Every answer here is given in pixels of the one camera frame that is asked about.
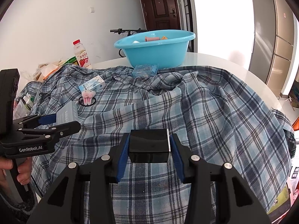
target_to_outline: blue plaid fabric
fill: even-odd
[[[90,70],[66,65],[45,83],[31,82],[22,91],[36,96],[32,114],[56,113],[74,101],[82,125],[78,134],[62,138],[53,154],[34,157],[33,177],[43,193],[67,164],[93,162],[118,145],[124,133],[168,128],[207,162],[231,162],[265,210],[270,209],[285,186],[296,147],[284,114],[269,109],[250,87],[223,69],[178,67],[137,79],[131,73],[132,68],[124,66]],[[96,94],[96,104],[79,105],[78,86],[97,75],[106,86]],[[184,223],[189,191],[190,185],[176,176],[172,158],[167,164],[128,160],[122,181],[111,185],[116,223]],[[213,223],[213,184],[211,195]],[[88,185],[85,198],[89,223]]]

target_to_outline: pink bunny hair tie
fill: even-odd
[[[79,104],[84,106],[84,107],[89,107],[95,104],[96,99],[94,98],[96,92],[95,91],[91,91],[91,90],[85,90],[82,92],[82,97],[79,98]]]

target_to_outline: refrigerator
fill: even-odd
[[[294,17],[285,0],[253,0],[255,41],[249,71],[280,96],[294,48]]]

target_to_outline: floor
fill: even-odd
[[[295,121],[299,118],[299,108],[292,108],[289,100],[280,98],[279,102],[284,110],[285,115],[289,118],[291,124],[294,124]]]

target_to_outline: black sleeve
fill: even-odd
[[[29,199],[27,202],[15,204],[0,189],[0,223],[3,224],[26,224],[29,216],[37,205],[35,192],[28,185]]]

